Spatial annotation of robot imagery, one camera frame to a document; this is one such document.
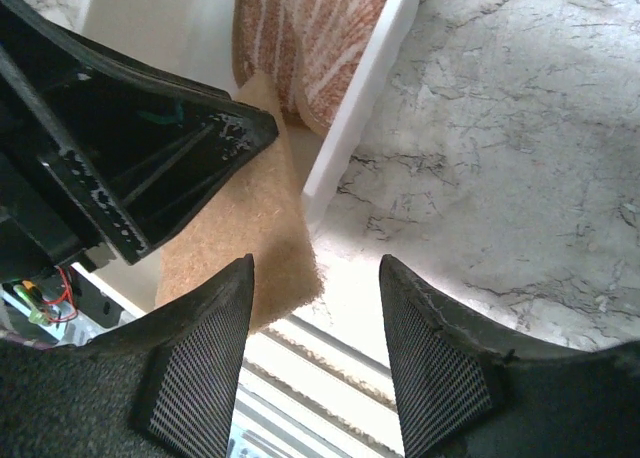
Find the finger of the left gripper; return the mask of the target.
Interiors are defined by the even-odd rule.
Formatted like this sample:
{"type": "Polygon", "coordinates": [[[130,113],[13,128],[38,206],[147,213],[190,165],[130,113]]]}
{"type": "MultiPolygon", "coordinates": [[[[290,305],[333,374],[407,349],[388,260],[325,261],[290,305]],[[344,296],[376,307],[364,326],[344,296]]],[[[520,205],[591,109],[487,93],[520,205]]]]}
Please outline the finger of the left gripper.
{"type": "Polygon", "coordinates": [[[267,112],[1,0],[1,261],[135,263],[277,137],[267,112]]]}

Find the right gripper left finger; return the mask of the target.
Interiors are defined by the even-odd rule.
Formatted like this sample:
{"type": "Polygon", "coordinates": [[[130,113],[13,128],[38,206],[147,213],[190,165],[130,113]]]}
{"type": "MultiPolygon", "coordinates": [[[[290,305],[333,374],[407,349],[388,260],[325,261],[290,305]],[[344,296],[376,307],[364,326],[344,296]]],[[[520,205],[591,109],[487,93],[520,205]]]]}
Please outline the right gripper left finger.
{"type": "Polygon", "coordinates": [[[5,457],[222,457],[254,295],[251,256],[82,346],[1,344],[5,457]]]}

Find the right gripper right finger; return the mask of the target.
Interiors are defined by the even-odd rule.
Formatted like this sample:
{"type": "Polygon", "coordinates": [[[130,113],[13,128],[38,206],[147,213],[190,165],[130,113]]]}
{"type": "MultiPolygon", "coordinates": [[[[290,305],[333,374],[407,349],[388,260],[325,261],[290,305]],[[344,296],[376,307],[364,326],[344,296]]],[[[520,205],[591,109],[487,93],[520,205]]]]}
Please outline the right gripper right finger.
{"type": "Polygon", "coordinates": [[[408,457],[635,457],[639,345],[586,352],[520,333],[386,255],[379,285],[408,457]]]}

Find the white plastic storage basket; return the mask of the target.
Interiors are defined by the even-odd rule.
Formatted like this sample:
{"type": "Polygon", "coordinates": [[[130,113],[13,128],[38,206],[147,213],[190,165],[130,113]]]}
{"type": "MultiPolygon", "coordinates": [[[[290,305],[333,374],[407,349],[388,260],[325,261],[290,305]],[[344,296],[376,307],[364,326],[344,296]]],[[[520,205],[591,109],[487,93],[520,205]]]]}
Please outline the white plastic storage basket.
{"type": "MultiPolygon", "coordinates": [[[[90,0],[85,37],[157,68],[238,93],[232,67],[235,0],[90,0]]],[[[416,16],[418,0],[387,0],[326,136],[286,119],[308,231],[323,217],[416,16]]],[[[134,316],[150,312],[161,250],[135,265],[114,259],[89,274],[134,316]]]]}

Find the tan scouring pad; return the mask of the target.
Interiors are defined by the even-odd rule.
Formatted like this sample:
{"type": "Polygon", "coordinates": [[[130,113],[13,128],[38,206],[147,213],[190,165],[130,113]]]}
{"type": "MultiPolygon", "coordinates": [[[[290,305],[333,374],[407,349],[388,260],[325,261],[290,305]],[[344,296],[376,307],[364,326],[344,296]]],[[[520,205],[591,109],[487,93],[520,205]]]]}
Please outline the tan scouring pad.
{"type": "Polygon", "coordinates": [[[255,284],[249,331],[256,333],[311,303],[322,294],[323,282],[274,83],[258,71],[236,98],[270,113],[279,135],[163,246],[155,304],[179,298],[251,254],[255,284]]]}

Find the pink striped towel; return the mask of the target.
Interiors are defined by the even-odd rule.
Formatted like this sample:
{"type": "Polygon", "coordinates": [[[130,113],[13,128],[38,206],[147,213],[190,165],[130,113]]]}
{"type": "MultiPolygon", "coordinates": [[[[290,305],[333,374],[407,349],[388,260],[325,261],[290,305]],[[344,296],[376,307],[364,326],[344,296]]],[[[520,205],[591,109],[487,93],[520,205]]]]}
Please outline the pink striped towel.
{"type": "Polygon", "coordinates": [[[235,0],[232,67],[274,83],[284,117],[326,136],[387,0],[235,0]]]}

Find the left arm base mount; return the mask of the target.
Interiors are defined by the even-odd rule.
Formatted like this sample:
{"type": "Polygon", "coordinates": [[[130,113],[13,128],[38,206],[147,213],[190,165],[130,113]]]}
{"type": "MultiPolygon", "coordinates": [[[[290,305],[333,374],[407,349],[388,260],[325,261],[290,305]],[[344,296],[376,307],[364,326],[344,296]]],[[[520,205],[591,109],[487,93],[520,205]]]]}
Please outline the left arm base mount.
{"type": "Polygon", "coordinates": [[[1,337],[27,346],[83,346],[134,319],[74,268],[1,285],[1,337]]]}

